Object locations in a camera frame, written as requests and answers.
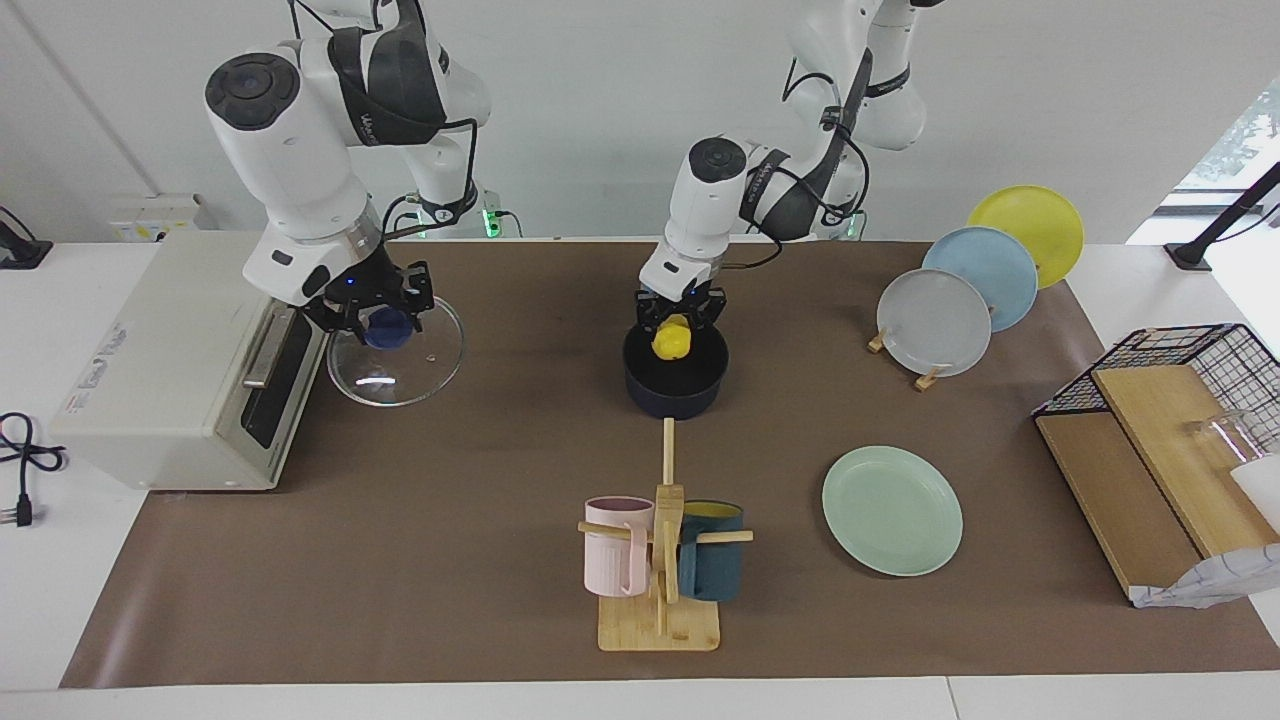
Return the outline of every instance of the green plate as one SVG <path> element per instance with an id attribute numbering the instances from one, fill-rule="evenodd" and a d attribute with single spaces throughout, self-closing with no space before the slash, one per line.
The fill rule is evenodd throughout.
<path id="1" fill-rule="evenodd" d="M 905 450 L 873 445 L 836 461 L 822 511 L 849 555 L 890 575 L 924 575 L 960 547 L 960 502 L 942 473 Z"/>

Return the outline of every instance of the black pot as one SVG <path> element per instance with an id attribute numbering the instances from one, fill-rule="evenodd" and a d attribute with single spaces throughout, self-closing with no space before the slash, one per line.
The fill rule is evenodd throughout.
<path id="1" fill-rule="evenodd" d="M 712 406 L 728 369 L 724 336 L 708 325 L 695 331 L 689 355 L 663 360 L 653 354 L 653 334 L 635 325 L 622 343 L 627 395 L 654 418 L 687 420 Z"/>

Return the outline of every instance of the white robotic arm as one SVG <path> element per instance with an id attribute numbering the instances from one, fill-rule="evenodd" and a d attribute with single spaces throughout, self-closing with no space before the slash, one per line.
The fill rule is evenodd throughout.
<path id="1" fill-rule="evenodd" d="M 694 145 L 676 178 L 671 220 L 640 270 L 643 327 L 653 331 L 672 314 L 687 315 L 694 327 L 714 322 L 724 300 L 709 283 L 739 218 L 776 242 L 813 228 L 827 237 L 844 232 L 865 192 L 854 137 L 900 150 L 923 131 L 924 105 L 909 79 L 910 32 L 916 9 L 940 3 L 810 1 L 787 33 L 799 79 L 787 79 L 783 100 L 813 123 L 814 146 L 796 158 L 727 137 Z M 721 154 L 735 158 L 726 167 L 737 174 L 712 173 Z"/>
<path id="2" fill-rule="evenodd" d="M 325 331 L 362 337 L 360 310 L 433 306 L 425 263 L 403 272 L 347 147 L 399 146 L 433 229 L 457 223 L 479 195 L 476 131 L 489 118 L 479 78 L 439 46 L 417 0 L 328 0 L 358 24 L 282 42 L 219 67 L 205 88 L 210 122 L 268 228 L 244 277 L 302 307 Z M 470 150 L 445 133 L 467 132 Z"/>

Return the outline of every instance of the brown tabletop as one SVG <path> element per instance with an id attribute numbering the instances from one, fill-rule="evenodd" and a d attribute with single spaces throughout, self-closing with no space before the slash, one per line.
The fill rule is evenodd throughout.
<path id="1" fill-rule="evenodd" d="M 677 441 L 690 497 L 742 505 L 756 533 L 718 651 L 598 651 L 581 582 L 582 501 L 659 480 L 660 421 L 621 366 L 650 246 L 399 245 L 466 325 L 453 383 L 378 410 L 321 370 L 276 491 L 148 497 L 63 685 L 1280 667 L 1245 601 L 1125 601 L 1029 418 L 1102 350 L 1065 283 L 923 395 L 864 350 L 881 291 L 925 247 L 796 245 L 722 274 L 731 368 Z M 948 565 L 890 578 L 832 538 L 823 478 L 865 445 L 951 482 L 965 529 Z"/>

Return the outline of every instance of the mug handle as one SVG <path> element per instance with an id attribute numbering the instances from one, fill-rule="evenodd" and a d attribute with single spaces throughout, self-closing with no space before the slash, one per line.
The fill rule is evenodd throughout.
<path id="1" fill-rule="evenodd" d="M 676 577 L 678 578 L 680 594 L 694 597 L 698 592 L 698 533 L 687 533 L 685 542 L 680 543 L 680 561 L 676 564 Z"/>
<path id="2" fill-rule="evenodd" d="M 627 564 L 630 577 L 622 583 L 623 594 L 639 594 L 649 580 L 649 532 L 637 523 L 622 523 L 631 530 L 631 561 Z"/>

